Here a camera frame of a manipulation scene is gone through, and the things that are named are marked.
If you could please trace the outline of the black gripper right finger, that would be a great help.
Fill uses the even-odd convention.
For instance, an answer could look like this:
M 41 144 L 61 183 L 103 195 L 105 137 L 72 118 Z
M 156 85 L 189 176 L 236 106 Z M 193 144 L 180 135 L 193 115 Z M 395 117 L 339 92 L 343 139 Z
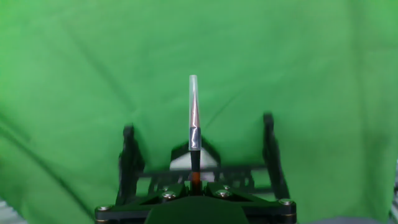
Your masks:
M 207 197 L 222 200 L 241 208 L 249 221 L 255 220 L 281 224 L 296 223 L 296 203 L 289 198 L 268 201 L 217 182 L 207 183 L 203 193 Z

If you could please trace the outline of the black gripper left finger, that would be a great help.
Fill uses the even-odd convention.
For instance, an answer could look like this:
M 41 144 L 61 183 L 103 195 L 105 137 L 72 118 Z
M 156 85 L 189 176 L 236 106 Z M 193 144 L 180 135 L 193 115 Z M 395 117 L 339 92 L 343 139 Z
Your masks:
M 95 223 L 117 223 L 122 220 L 145 220 L 158 205 L 189 196 L 185 184 L 173 184 L 166 190 L 135 199 L 125 205 L 109 205 L 95 208 Z

